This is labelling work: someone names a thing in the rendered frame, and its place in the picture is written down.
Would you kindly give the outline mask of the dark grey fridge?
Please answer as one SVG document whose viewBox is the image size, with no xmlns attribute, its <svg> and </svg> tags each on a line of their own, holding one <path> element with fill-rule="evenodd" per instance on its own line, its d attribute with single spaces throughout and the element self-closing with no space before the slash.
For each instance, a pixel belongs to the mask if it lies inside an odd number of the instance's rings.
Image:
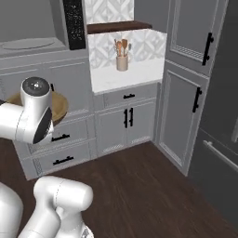
<svg viewBox="0 0 238 238">
<path fill-rule="evenodd" d="M 238 165 L 238 0 L 229 0 L 188 177 L 238 231 L 238 173 L 203 144 Z"/>
</svg>

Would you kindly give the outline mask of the grey tall cupboard door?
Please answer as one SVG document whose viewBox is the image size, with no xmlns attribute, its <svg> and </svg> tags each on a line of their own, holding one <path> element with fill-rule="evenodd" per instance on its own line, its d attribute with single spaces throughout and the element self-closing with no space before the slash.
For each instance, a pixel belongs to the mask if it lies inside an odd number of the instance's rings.
<svg viewBox="0 0 238 238">
<path fill-rule="evenodd" d="M 197 87 L 203 94 L 199 108 L 192 106 Z M 205 104 L 208 79 L 199 73 L 167 60 L 161 84 L 156 145 L 184 175 L 188 175 L 192 150 Z"/>
<path fill-rule="evenodd" d="M 229 0 L 170 0 L 165 58 L 209 76 Z M 210 60 L 202 65 L 208 33 Z"/>
</svg>

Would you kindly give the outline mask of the wooden spoon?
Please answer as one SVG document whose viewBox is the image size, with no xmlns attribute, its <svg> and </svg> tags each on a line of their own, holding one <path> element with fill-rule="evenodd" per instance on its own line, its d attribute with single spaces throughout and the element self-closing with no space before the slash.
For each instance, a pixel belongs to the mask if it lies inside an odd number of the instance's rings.
<svg viewBox="0 0 238 238">
<path fill-rule="evenodd" d="M 122 42 L 121 41 L 117 41 L 116 39 L 114 39 L 114 42 L 115 42 L 115 49 L 116 49 L 116 52 L 117 52 L 117 56 L 121 57 L 122 56 L 122 53 L 121 53 Z"/>
</svg>

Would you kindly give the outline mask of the brown wooden bowl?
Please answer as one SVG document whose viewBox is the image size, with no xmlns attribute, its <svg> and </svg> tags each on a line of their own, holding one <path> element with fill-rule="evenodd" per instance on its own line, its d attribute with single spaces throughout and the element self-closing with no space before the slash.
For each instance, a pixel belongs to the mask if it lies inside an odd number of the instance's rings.
<svg viewBox="0 0 238 238">
<path fill-rule="evenodd" d="M 22 105 L 20 94 L 17 93 L 7 100 L 7 102 Z M 56 126 L 66 115 L 68 111 L 68 100 L 57 92 L 52 92 L 52 120 Z"/>
</svg>

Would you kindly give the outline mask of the grey microwave turntable plate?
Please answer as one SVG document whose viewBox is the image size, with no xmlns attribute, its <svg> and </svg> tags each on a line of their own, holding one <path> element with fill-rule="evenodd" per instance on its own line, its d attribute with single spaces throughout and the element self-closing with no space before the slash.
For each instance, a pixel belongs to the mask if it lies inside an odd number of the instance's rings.
<svg viewBox="0 0 238 238">
<path fill-rule="evenodd" d="M 50 46 L 54 44 L 53 39 L 48 38 L 34 38 L 34 39 L 22 39 L 12 42 L 6 42 L 2 44 L 3 49 L 8 50 L 20 50 L 20 49 L 31 49 L 44 46 Z"/>
</svg>

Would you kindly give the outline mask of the grey wide drawer front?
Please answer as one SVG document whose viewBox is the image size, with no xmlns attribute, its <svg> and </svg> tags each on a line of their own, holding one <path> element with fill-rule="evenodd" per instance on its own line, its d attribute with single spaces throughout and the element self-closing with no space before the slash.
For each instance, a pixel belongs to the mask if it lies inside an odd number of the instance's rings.
<svg viewBox="0 0 238 238">
<path fill-rule="evenodd" d="M 52 165 L 56 160 L 73 156 L 74 159 L 59 165 Z M 30 156 L 20 161 L 25 178 L 36 179 L 62 169 L 79 165 L 97 157 L 96 140 L 90 139 L 82 143 L 64 146 L 61 149 Z"/>
<path fill-rule="evenodd" d="M 69 103 L 68 115 L 86 115 L 92 109 L 92 86 L 89 60 L 67 59 L 47 63 L 12 67 L 0 70 L 0 88 L 3 98 L 8 99 L 20 91 L 21 82 L 38 76 L 53 84 L 55 92 Z"/>
<path fill-rule="evenodd" d="M 62 145 L 68 145 L 75 142 L 83 142 L 95 137 L 94 132 L 94 116 L 88 116 L 83 118 L 76 118 L 60 122 L 54 127 L 53 138 L 62 136 L 63 134 L 70 134 L 69 138 L 61 139 L 58 141 L 51 141 L 46 145 L 27 144 L 23 142 L 14 142 L 15 149 L 19 158 L 27 158 L 33 154 L 40 152 L 50 151 L 55 148 L 59 148 Z"/>
</svg>

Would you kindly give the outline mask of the grey narrow drawer front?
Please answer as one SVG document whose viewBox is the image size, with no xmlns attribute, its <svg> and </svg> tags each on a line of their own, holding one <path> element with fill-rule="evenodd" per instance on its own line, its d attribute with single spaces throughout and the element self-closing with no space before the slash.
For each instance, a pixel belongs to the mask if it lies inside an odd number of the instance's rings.
<svg viewBox="0 0 238 238">
<path fill-rule="evenodd" d="M 111 107 L 114 105 L 119 105 L 121 103 L 126 103 L 128 101 L 155 98 L 156 91 L 157 91 L 157 84 L 149 84 L 149 85 L 135 86 L 135 87 L 127 88 L 127 89 L 122 89 L 122 90 L 106 93 L 103 96 L 104 106 Z M 129 94 L 135 94 L 136 97 L 131 99 L 123 99 L 124 95 L 129 95 Z"/>
</svg>

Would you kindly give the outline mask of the beige utensil pot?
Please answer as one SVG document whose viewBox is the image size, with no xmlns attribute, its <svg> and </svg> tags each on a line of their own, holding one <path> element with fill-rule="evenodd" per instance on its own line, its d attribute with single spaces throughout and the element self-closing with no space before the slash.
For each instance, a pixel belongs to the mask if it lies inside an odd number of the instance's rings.
<svg viewBox="0 0 238 238">
<path fill-rule="evenodd" d="M 116 69 L 120 72 L 128 70 L 128 57 L 117 57 L 116 58 Z"/>
</svg>

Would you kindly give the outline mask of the grey microwave oven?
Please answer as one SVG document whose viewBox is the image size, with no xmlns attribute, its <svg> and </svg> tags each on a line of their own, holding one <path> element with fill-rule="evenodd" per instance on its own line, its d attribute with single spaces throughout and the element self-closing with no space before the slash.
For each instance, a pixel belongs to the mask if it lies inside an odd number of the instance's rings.
<svg viewBox="0 0 238 238">
<path fill-rule="evenodd" d="M 22 39 L 53 39 L 50 46 L 8 50 Z M 0 0 L 0 58 L 86 48 L 82 0 Z"/>
</svg>

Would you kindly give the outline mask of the dark brown wooden shelf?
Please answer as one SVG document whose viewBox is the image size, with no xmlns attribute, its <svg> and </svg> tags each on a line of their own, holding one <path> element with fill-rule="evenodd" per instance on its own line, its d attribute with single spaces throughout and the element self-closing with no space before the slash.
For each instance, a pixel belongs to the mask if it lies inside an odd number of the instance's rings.
<svg viewBox="0 0 238 238">
<path fill-rule="evenodd" d="M 151 28 L 152 25 L 149 23 L 136 20 L 128 20 L 128 21 L 88 24 L 87 33 L 88 34 L 113 33 L 113 32 L 133 31 Z"/>
</svg>

